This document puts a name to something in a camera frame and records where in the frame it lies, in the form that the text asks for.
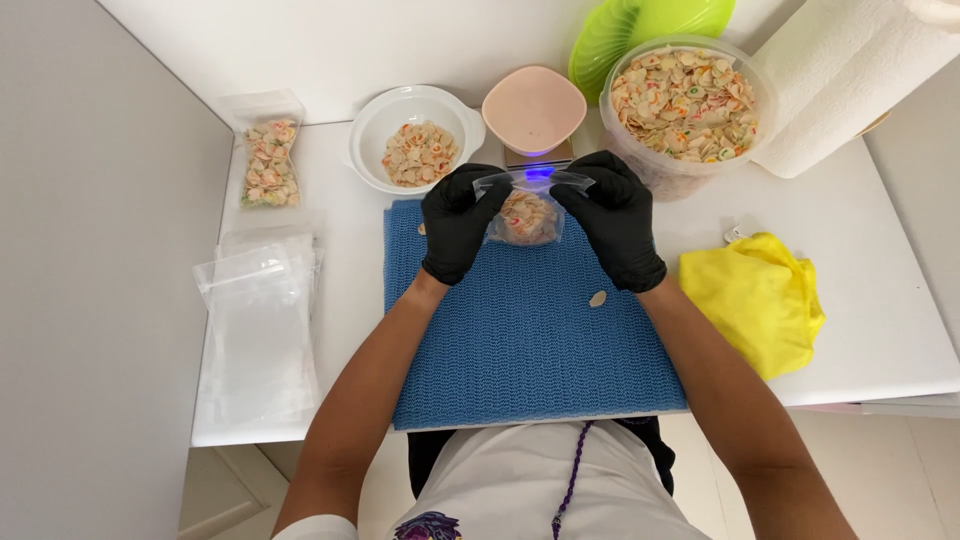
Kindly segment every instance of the paper towel roll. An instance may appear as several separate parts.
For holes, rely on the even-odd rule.
[[[958,13],[960,0],[807,0],[754,56],[780,101],[754,161],[794,178],[856,136],[960,55]]]

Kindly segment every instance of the pink bowl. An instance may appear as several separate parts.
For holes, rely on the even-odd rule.
[[[540,156],[570,136],[587,115],[580,90],[556,71],[531,65],[497,83],[483,101],[483,119],[504,146]]]

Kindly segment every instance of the clear plastic tub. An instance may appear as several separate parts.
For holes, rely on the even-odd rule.
[[[619,76],[634,58],[666,45],[678,49],[704,49],[712,56],[728,59],[733,69],[739,71],[750,83],[756,98],[757,127],[754,144],[749,150],[731,160],[716,163],[675,160],[647,148],[620,124],[610,98],[613,78]],[[770,123],[777,117],[776,111],[777,96],[773,85],[756,67],[753,59],[743,51],[709,37],[684,34],[658,37],[638,45],[624,55],[607,76],[603,93],[600,94],[600,116],[606,130],[600,134],[599,146],[620,156],[650,188],[655,201],[679,201],[696,193],[713,178],[730,174],[750,161],[767,142],[767,134],[771,132]]]

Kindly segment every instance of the white wall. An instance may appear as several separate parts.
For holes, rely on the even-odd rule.
[[[0,66],[0,538],[172,539],[232,133],[93,0]]]
[[[960,149],[954,132],[960,125],[958,88],[960,59],[914,90],[885,122],[864,135],[954,348],[960,345]]]
[[[219,96],[296,91],[308,123],[353,118],[402,85],[445,88],[478,107],[537,63],[566,74],[601,0],[101,0],[221,117]],[[755,51],[803,0],[739,0],[725,39]]]

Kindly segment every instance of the hand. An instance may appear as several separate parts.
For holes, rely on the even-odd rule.
[[[473,181],[502,173],[492,165],[466,163],[431,189],[420,209],[426,229],[423,269],[447,285],[464,278],[483,244],[483,233],[513,191],[508,183],[495,184],[479,201]]]
[[[646,292],[666,276],[654,248],[653,196],[620,158],[608,151],[584,156],[565,172],[592,178],[587,197],[558,184],[550,194],[577,218],[600,266],[620,290]]]

